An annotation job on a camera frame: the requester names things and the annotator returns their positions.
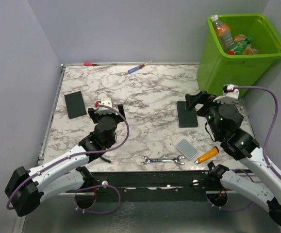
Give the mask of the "green sprite bottle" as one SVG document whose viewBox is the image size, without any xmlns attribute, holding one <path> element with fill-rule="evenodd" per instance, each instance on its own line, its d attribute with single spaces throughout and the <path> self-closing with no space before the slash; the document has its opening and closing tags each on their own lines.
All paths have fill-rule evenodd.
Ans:
<svg viewBox="0 0 281 233">
<path fill-rule="evenodd" d="M 228 51 L 234 51 L 235 55 L 241 55 L 245 50 L 246 46 L 253 41 L 251 36 L 248 36 L 244 41 L 234 42 L 231 46 L 228 47 Z"/>
</svg>

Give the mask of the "orange label bottle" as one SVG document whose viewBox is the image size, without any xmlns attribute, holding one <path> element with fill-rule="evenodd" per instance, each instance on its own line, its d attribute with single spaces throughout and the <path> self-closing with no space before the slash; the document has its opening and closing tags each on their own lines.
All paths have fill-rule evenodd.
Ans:
<svg viewBox="0 0 281 233">
<path fill-rule="evenodd" d="M 244 41 L 246 38 L 247 37 L 244 34 L 239 34 L 234 37 L 234 42 Z M 261 54 L 261 52 L 258 49 L 253 48 L 251 46 L 251 44 L 248 44 L 246 46 L 245 50 L 241 54 L 242 55 L 257 55 L 257 54 Z"/>
<path fill-rule="evenodd" d="M 230 28 L 219 19 L 218 15 L 211 16 L 211 22 L 222 49 L 227 51 L 234 44 Z"/>
</svg>

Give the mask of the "red label bottle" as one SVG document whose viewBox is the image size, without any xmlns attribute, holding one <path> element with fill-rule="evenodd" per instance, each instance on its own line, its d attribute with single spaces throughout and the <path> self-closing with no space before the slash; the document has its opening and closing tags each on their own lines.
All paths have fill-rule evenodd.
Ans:
<svg viewBox="0 0 281 233">
<path fill-rule="evenodd" d="M 227 52 L 228 55 L 235 55 L 234 51 L 230 50 Z"/>
</svg>

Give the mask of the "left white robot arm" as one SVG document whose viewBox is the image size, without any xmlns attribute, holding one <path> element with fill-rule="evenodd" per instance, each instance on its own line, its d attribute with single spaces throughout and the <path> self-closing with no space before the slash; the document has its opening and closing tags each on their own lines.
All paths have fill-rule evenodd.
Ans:
<svg viewBox="0 0 281 233">
<path fill-rule="evenodd" d="M 93 186 L 94 178 L 85 165 L 126 143 L 124 139 L 116 145 L 117 125 L 126 122 L 126 117 L 122 104 L 114 109 L 100 101 L 88 113 L 94 130 L 77 145 L 45 164 L 13 171 L 4 191 L 7 210 L 26 216 L 52 196 L 72 190 L 85 192 Z"/>
</svg>

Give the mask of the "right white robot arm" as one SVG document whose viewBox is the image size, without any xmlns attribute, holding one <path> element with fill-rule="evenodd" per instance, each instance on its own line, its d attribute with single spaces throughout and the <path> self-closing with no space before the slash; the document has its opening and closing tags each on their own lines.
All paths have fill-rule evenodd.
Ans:
<svg viewBox="0 0 281 233">
<path fill-rule="evenodd" d="M 214 190 L 224 187 L 241 194 L 262 207 L 281 226 L 281 170 L 265 157 L 264 148 L 255 138 L 241 129 L 244 117 L 237 107 L 230 102 L 221 102 L 219 97 L 206 91 L 186 94 L 185 101 L 188 111 L 198 104 L 202 106 L 196 114 L 206 118 L 214 141 L 220 142 L 229 156 L 247 167 L 263 183 L 260 186 L 242 179 L 226 166 L 217 165 L 209 172 L 208 185 Z"/>
</svg>

